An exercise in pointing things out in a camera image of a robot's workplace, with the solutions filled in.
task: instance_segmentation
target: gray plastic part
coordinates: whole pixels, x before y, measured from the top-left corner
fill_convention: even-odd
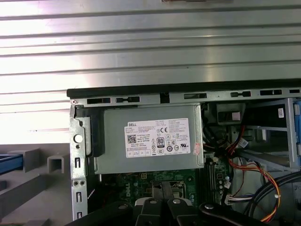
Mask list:
[[[26,173],[40,166],[40,150],[18,150],[10,151],[8,154],[23,155],[23,172]]]
[[[30,220],[24,226],[49,226],[50,220]]]
[[[202,144],[200,105],[152,106],[135,109],[107,110],[104,112],[104,154],[96,158],[95,173],[127,173],[157,170],[202,168],[203,150],[193,154],[194,144]],[[128,122],[188,118],[190,153],[152,157],[127,158],[124,127]]]
[[[60,170],[61,173],[68,171],[70,156],[69,155],[52,155],[47,158],[48,173],[52,173],[56,170]]]

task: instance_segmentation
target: red wire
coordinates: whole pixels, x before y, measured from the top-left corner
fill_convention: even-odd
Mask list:
[[[240,192],[240,190],[242,189],[242,187],[244,185],[244,182],[245,182],[245,172],[243,171],[243,178],[242,178],[240,188],[237,190],[237,192],[235,192],[235,194],[232,197],[234,197],[235,195],[237,195]]]

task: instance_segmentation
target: qr code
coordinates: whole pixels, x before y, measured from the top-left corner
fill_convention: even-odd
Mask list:
[[[127,143],[128,144],[136,144],[137,143],[136,135],[128,135],[127,136]]]

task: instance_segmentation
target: barcode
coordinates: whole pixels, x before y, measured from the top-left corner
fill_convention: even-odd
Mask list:
[[[136,135],[128,135],[127,136],[127,143],[128,144],[136,144],[137,143]]]
[[[278,118],[284,118],[283,108],[278,108]]]
[[[238,145],[241,147],[246,147],[249,144],[249,142],[247,142],[245,139],[241,138]]]

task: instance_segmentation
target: yellow wire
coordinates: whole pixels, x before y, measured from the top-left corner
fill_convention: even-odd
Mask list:
[[[263,169],[261,169],[261,171],[257,168],[257,167],[244,167],[244,166],[235,166],[237,169],[240,169],[240,170],[255,170],[255,171],[258,171],[258,172],[260,172],[260,173],[262,173],[262,174],[265,174],[265,176],[267,176],[267,177],[269,177],[270,178],[270,180],[271,180],[271,182],[272,182],[272,184],[274,185],[274,187],[275,187],[275,189],[276,189],[276,192],[277,192],[277,195],[278,195],[278,205],[277,205],[277,207],[279,207],[280,206],[280,190],[279,190],[279,187],[278,187],[278,185],[277,185],[277,183],[276,183],[276,181],[274,180],[274,178],[267,172],[267,171],[265,171],[265,170],[263,170]],[[276,213],[276,210],[277,210],[277,208],[274,208],[274,210],[269,214],[269,215],[267,215],[267,216],[265,216],[263,219],[261,219],[261,222],[264,222],[264,221],[266,221],[267,219],[269,219],[270,217],[272,217],[275,213]]]

